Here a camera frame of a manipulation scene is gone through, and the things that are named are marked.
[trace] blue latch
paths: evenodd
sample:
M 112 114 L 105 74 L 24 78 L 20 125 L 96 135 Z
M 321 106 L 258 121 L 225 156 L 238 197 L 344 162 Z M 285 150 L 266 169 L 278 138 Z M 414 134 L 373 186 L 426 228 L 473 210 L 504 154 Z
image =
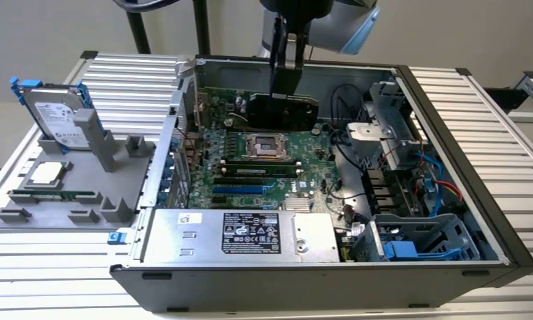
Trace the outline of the blue latch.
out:
M 41 84 L 41 80 L 37 79 L 25 79 L 20 82 L 20 86 L 26 88 L 37 88 Z
M 125 232 L 110 232 L 108 234 L 106 243 L 109 245 L 125 245 L 126 244 L 126 233 Z
M 430 174 L 428 174 L 428 173 L 425 174 L 425 178 L 424 178 L 422 182 L 425 184 L 426 192 L 436 193 L 433 178 L 432 178 Z
M 412 241 L 389 241 L 384 245 L 385 256 L 388 259 L 416 259 L 418 258 L 417 249 Z

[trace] warning label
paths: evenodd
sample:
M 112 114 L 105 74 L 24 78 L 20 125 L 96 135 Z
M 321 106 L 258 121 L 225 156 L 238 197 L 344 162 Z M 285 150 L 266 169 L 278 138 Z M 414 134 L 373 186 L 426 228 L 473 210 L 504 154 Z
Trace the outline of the warning label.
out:
M 224 253 L 261 254 L 281 252 L 277 213 L 224 213 Z

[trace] white label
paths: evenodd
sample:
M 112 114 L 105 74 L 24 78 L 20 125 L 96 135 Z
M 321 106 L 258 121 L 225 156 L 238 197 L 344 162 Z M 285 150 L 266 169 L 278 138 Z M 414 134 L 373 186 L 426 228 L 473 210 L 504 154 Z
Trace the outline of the white label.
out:
M 237 173 L 266 173 L 266 170 L 261 170 L 261 169 L 237 169 Z
M 186 212 L 177 216 L 177 224 L 184 225 L 188 223 L 201 223 L 204 214 L 201 212 Z
M 53 139 L 68 148 L 89 148 L 85 134 L 74 126 L 73 110 L 62 103 L 36 102 L 34 106 Z

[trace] black metal pole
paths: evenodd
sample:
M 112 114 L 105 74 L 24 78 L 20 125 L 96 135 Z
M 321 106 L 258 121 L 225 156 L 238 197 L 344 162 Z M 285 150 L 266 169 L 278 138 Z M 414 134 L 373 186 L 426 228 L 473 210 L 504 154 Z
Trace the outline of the black metal pole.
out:
M 137 0 L 129 0 L 130 3 L 137 3 Z M 128 23 L 130 24 L 132 36 L 134 37 L 136 50 L 138 53 L 149 55 L 150 44 L 144 29 L 142 14 L 126 11 Z
M 209 44 L 209 24 L 206 20 L 206 0 L 193 0 L 193 14 L 196 16 L 197 47 L 200 55 L 212 54 Z

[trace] sticker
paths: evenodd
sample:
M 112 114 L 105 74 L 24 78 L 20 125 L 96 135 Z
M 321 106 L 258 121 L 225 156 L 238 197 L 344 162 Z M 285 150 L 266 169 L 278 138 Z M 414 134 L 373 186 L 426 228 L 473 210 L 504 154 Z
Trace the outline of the sticker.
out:
M 277 213 L 224 213 L 221 250 L 226 254 L 280 254 Z
M 264 173 L 266 173 L 266 170 L 264 170 L 264 169 L 237 169 L 237 173 L 258 173 L 258 174 L 264 174 Z
M 68 148 L 89 148 L 85 134 L 74 126 L 72 108 L 62 103 L 49 102 L 36 102 L 34 106 L 53 139 Z
M 201 223 L 204 215 L 201 212 L 184 212 L 177 216 L 177 224 L 185 225 L 188 223 Z

